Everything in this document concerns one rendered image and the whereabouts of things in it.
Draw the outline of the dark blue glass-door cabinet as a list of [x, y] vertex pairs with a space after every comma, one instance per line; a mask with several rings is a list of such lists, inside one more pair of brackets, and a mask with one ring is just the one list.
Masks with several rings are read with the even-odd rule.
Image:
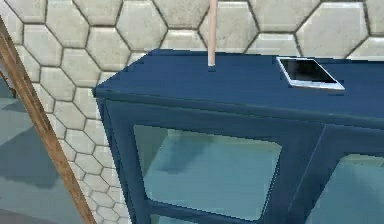
[[156, 49], [93, 91], [132, 224], [384, 224], [384, 62]]

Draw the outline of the pale pink thin rod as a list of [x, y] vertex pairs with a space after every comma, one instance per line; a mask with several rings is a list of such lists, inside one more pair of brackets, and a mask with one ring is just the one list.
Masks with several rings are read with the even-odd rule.
[[216, 52], [216, 21], [217, 21], [217, 0], [210, 0], [209, 7], [209, 32], [208, 32], [208, 66], [215, 66]]

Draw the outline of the brown wooden door frame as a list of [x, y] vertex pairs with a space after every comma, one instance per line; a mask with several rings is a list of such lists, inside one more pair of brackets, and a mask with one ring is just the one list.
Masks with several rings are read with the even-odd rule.
[[0, 16], [0, 64], [8, 74], [84, 224], [97, 224]]

